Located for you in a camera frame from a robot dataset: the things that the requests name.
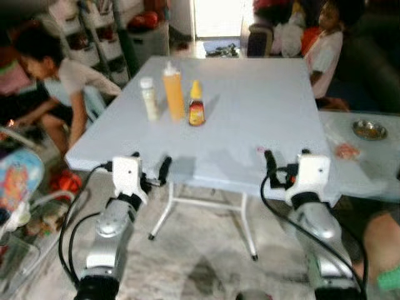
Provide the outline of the pink wrapper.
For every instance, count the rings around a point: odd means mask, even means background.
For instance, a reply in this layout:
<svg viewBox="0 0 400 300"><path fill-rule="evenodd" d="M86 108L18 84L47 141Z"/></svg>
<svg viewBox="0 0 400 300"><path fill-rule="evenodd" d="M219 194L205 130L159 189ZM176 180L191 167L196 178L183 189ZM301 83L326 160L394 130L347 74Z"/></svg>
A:
<svg viewBox="0 0 400 300"><path fill-rule="evenodd" d="M357 161L363 156L362 149L348 142L340 142L334 145L335 157L343 160Z"/></svg>

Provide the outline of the white plastic bottle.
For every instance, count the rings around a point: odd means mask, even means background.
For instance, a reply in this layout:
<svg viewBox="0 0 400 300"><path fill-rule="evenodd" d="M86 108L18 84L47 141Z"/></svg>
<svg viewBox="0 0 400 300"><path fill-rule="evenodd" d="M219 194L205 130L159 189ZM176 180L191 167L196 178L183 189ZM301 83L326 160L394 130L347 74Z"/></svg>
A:
<svg viewBox="0 0 400 300"><path fill-rule="evenodd" d="M139 80L142 89L142 100L146 109L146 114L151 122L157 122L160 117L158 97L156 95L154 80L152 77L143 77Z"/></svg>

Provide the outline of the white folding table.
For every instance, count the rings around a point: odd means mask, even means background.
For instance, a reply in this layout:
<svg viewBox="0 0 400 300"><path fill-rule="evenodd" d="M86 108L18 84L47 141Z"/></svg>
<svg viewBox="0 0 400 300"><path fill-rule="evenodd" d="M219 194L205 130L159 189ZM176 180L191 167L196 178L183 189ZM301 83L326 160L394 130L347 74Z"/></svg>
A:
<svg viewBox="0 0 400 300"><path fill-rule="evenodd" d="M167 61L182 73L184 94L193 80L201 83L206 117L202 126L172 120L162 79ZM139 86L143 77L154 80L157 122L146 114ZM153 56L69 149L66 162L75 171L88 171L138 151L143 168L157 171L162 158L171 156L167 206L149 239L155 238L177 203L217 207L214 202L178 196L178 185L240 193L242 202L229 210L240 212L249 254L256 260L248 202L261 197L264 151L284 162L294 160L304 148L331 155L302 59Z"/></svg>

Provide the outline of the small yellow cap sauce bottle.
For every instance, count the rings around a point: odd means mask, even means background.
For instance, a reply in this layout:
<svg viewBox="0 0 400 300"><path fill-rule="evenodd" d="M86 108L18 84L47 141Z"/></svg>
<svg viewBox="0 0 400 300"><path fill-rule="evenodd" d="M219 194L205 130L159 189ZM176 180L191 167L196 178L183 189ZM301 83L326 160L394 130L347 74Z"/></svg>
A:
<svg viewBox="0 0 400 300"><path fill-rule="evenodd" d="M187 117L190 126L202 126L205 123L205 106L203 102L203 89L198 80L192 81L189 92L189 111Z"/></svg>

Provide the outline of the metal bowl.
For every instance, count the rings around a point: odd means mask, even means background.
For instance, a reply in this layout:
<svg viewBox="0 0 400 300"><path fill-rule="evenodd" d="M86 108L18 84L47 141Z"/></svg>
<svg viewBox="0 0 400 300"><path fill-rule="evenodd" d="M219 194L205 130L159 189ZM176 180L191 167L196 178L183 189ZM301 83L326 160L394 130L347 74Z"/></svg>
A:
<svg viewBox="0 0 400 300"><path fill-rule="evenodd" d="M365 141L380 141L388 137L388 129L374 120L358 119L352 123L351 129Z"/></svg>

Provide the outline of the plastic covered side table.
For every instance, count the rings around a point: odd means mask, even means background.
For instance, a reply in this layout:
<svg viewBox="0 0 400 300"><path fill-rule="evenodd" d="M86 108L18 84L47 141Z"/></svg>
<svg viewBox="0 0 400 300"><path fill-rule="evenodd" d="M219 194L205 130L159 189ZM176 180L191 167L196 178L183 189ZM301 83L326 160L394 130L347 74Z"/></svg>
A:
<svg viewBox="0 0 400 300"><path fill-rule="evenodd" d="M332 152L342 143L359 151L354 159L331 154L328 188L346 196L399 203L400 118L368 112L320 111L319 114ZM387 137L379 141L357 137L353 124L360 121L378 123L387 129Z"/></svg>

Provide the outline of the tall orange squeeze bottle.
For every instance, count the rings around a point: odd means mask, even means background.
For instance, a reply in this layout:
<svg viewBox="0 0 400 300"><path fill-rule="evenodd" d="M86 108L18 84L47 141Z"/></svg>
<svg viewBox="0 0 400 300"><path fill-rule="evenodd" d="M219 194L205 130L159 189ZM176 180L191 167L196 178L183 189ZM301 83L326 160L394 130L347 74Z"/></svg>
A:
<svg viewBox="0 0 400 300"><path fill-rule="evenodd" d="M166 92L166 102L172 120L179 122L186 116L185 102L182 92L182 73L172 64L166 62L162 72L162 81Z"/></svg>

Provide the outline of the red toy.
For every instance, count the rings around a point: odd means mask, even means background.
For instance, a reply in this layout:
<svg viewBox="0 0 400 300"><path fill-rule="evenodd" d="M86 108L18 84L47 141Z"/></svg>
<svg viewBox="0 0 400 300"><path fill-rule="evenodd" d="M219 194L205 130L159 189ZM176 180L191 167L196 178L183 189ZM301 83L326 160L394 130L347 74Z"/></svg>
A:
<svg viewBox="0 0 400 300"><path fill-rule="evenodd" d="M82 187L82 178L68 169L62 169L62 171L55 172L49 178L49 192L52 193L67 191L72 193L74 196L78 196L78 192Z"/></svg>

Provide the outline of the bending child in white shirt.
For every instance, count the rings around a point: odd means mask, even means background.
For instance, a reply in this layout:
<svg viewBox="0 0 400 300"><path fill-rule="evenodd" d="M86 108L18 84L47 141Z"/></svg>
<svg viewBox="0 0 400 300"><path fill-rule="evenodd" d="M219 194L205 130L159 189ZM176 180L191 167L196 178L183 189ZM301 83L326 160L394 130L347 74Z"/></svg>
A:
<svg viewBox="0 0 400 300"><path fill-rule="evenodd" d="M34 108L23 112L21 96L0 92L0 100L9 103L0 105L0 122L12 119L18 126L40 124L62 155L77 143L88 126L83 89L92 86L106 96L118 96L121 92L100 72L64 57L60 40L42 28L25 29L13 46L0 46L0 66L6 65L6 58L20 62L36 80L54 79L62 83L68 102L63 104L40 89L31 99Z"/></svg>

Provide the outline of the standing child in white shirt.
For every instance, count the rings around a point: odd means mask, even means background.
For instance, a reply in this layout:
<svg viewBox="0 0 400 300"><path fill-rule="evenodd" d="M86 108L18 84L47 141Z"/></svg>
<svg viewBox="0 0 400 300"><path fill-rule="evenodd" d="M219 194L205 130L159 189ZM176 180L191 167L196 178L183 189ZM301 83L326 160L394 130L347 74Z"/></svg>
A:
<svg viewBox="0 0 400 300"><path fill-rule="evenodd" d="M344 33L357 23L364 8L363 0L326 0L322 5L318 15L320 33L304 56L312 94L319 109L349 111L345 100L328 96L328 89L341 55Z"/></svg>

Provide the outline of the dark sofa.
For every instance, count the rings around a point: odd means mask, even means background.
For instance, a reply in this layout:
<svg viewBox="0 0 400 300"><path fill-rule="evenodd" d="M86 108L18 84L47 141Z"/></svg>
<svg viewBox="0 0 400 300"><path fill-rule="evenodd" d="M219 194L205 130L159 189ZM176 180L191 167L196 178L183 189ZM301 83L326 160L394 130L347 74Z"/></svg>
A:
<svg viewBox="0 0 400 300"><path fill-rule="evenodd" d="M346 29L337 79L369 97L352 100L352 108L400 114L399 43L397 11L368 9Z"/></svg>

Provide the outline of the bare person leg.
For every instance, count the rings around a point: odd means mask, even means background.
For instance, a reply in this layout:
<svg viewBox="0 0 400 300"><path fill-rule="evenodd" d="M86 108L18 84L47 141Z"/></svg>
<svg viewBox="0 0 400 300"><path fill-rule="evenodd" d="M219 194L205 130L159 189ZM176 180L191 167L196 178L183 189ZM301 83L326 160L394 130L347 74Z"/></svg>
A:
<svg viewBox="0 0 400 300"><path fill-rule="evenodd" d="M366 250L369 266L368 282L376 285L380 273L400 266L400 208L394 207L377 212L369 222L363 234L363 246ZM397 291L385 291L399 294Z"/></svg>

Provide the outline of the blue cartoon print toy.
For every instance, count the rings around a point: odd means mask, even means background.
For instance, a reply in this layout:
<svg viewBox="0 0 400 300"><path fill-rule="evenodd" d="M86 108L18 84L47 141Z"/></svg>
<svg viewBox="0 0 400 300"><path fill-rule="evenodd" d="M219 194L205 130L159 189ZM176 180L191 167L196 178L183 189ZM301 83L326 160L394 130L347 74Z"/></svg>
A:
<svg viewBox="0 0 400 300"><path fill-rule="evenodd" d="M0 211L11 214L29 202L44 172L43 161L28 148L15 149L0 158Z"/></svg>

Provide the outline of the white storage rack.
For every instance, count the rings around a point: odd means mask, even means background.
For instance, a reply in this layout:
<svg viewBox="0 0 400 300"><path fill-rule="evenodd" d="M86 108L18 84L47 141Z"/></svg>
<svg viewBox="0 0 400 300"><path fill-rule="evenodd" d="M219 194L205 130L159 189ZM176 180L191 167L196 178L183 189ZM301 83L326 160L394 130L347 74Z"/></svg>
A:
<svg viewBox="0 0 400 300"><path fill-rule="evenodd" d="M56 0L37 19L60 39L66 57L123 88L131 73L118 34L116 4L116 0Z"/></svg>

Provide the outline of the red bag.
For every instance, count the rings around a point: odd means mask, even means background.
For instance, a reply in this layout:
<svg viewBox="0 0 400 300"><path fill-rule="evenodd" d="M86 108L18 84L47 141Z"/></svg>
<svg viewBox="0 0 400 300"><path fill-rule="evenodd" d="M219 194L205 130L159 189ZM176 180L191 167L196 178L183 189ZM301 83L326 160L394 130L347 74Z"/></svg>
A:
<svg viewBox="0 0 400 300"><path fill-rule="evenodd" d="M126 29L132 33L143 33L154 31L160 23L160 17L157 12L144 11L137 14L129 20Z"/></svg>

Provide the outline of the green slipper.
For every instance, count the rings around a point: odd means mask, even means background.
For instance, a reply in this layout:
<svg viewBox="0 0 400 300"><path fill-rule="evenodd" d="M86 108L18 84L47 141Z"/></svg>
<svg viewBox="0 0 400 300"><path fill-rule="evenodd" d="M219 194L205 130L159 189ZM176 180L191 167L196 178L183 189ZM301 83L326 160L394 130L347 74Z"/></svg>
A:
<svg viewBox="0 0 400 300"><path fill-rule="evenodd" d="M376 279L376 286L380 291L400 291L400 266L381 272Z"/></svg>

